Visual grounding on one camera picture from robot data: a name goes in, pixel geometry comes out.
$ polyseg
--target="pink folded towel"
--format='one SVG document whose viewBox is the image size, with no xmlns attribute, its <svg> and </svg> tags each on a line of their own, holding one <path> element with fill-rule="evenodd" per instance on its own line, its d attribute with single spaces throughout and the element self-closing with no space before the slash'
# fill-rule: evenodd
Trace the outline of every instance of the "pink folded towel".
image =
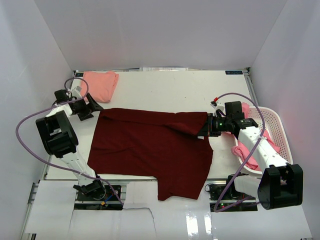
<svg viewBox="0 0 320 240">
<path fill-rule="evenodd" d="M 88 83 L 89 93 L 94 100 L 100 103 L 109 103 L 116 89 L 119 74 L 113 71 L 103 73 L 85 71 L 83 79 Z M 82 88 L 80 94 L 83 96 L 86 93 L 87 86 L 82 81 L 80 87 Z"/>
<path fill-rule="evenodd" d="M 242 111 L 244 112 L 244 117 L 247 118 L 248 114 L 249 114 L 249 108 L 250 106 L 247 103 L 242 103 Z M 263 134 L 264 137 L 266 137 L 266 140 L 269 142 L 269 144 L 273 147 L 273 149 L 279 153 L 280 152 L 280 147 L 276 146 L 275 143 L 271 140 L 270 135 L 268 133 L 267 130 L 264 131 Z M 247 158 L 247 156 L 249 155 L 249 150 L 247 149 L 247 147 L 240 141 L 238 141 L 238 146 L 233 146 L 231 148 L 231 152 L 240 157 L 242 162 Z M 256 162 L 255 158 L 252 156 L 250 157 L 250 159 L 248 160 L 248 162 L 245 165 L 246 167 L 248 167 L 249 169 L 255 170 L 255 171 L 261 171 L 258 163 Z"/>
</svg>

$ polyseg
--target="white table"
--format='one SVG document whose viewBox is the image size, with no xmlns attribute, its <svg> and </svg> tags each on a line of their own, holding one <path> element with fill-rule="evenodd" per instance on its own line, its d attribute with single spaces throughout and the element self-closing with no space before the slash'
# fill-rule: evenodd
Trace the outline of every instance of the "white table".
<svg viewBox="0 0 320 240">
<path fill-rule="evenodd" d="M 244 75 L 226 75 L 225 71 L 137 71 L 119 72 L 119 81 L 110 103 L 100 103 L 105 109 L 125 108 L 158 112 L 213 112 L 210 101 L 224 93 L 236 92 L 250 97 Z M 222 102 L 246 99 L 236 95 L 221 98 Z M 88 161 L 91 143 L 99 112 L 93 118 L 80 122 L 77 116 L 70 122 L 78 137 L 78 150 Z M 239 161 L 231 153 L 232 136 L 210 137 L 213 159 L 208 179 L 226 178 L 234 174 Z M 61 160 L 52 157 L 51 162 L 67 167 Z M 153 176 L 100 174 L 107 180 L 154 180 Z M 47 180 L 74 180 L 70 171 L 50 167 Z"/>
</svg>

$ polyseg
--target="garment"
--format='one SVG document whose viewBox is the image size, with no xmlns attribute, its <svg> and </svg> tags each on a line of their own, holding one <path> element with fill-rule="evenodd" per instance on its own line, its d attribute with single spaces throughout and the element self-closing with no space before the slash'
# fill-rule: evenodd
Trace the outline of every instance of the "garment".
<svg viewBox="0 0 320 240">
<path fill-rule="evenodd" d="M 85 71 L 83 79 L 88 83 L 89 93 L 95 101 L 99 103 L 109 103 L 116 89 L 119 74 L 113 71 Z M 81 81 L 80 86 L 80 94 L 83 96 L 86 93 L 87 86 L 83 81 Z"/>
<path fill-rule="evenodd" d="M 122 108 L 100 112 L 88 159 L 97 174 L 154 176 L 158 200 L 197 199 L 213 150 L 198 139 L 206 112 L 153 112 Z"/>
<path fill-rule="evenodd" d="M 244 117 L 245 118 L 249 117 L 249 110 L 250 110 L 249 104 L 243 102 L 242 103 L 242 112 L 244 113 Z M 271 140 L 271 137 L 270 137 L 269 132 L 267 130 L 264 131 L 263 136 L 266 137 L 266 140 L 273 147 L 273 149 L 277 153 L 279 153 L 280 152 L 280 147 L 276 146 L 275 143 Z M 240 157 L 242 162 L 247 158 L 247 156 L 250 153 L 248 148 L 240 141 L 238 141 L 238 146 L 233 146 L 231 148 L 231 152 L 234 155 Z M 253 156 L 249 158 L 249 160 L 248 160 L 248 162 L 246 163 L 245 166 L 248 167 L 249 169 L 252 169 L 252 170 L 261 171 L 257 161 L 255 160 L 255 158 Z"/>
</svg>

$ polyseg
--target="dark red shirt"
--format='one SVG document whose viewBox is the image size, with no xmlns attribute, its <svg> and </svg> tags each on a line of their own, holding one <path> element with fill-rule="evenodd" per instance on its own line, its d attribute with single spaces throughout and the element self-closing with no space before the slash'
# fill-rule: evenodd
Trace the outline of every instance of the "dark red shirt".
<svg viewBox="0 0 320 240">
<path fill-rule="evenodd" d="M 197 138 L 206 112 L 155 112 L 122 108 L 100 112 L 88 165 L 97 174 L 154 176 L 158 199 L 198 199 L 213 150 Z"/>
</svg>

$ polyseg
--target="plastic basket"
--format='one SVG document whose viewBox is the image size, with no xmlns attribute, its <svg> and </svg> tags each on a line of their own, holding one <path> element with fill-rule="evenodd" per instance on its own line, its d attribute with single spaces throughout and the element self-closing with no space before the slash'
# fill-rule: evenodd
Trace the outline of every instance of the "plastic basket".
<svg viewBox="0 0 320 240">
<path fill-rule="evenodd" d="M 283 157 L 288 163 L 293 164 L 288 140 L 286 137 L 286 133 L 284 127 L 281 123 L 279 115 L 267 107 L 259 107 L 261 110 L 264 121 L 265 121 L 265 129 L 269 132 L 271 140 L 275 143 L 276 146 L 280 147 L 279 155 Z M 248 118 L 252 118 L 259 125 L 259 128 L 262 130 L 262 120 L 259 112 L 254 106 L 250 106 Z M 235 139 L 235 145 L 238 146 L 238 140 Z M 239 164 L 241 165 L 243 162 L 240 157 L 238 157 Z M 253 174 L 262 175 L 261 171 L 256 171 L 244 166 L 241 170 L 242 172 L 249 172 Z"/>
</svg>

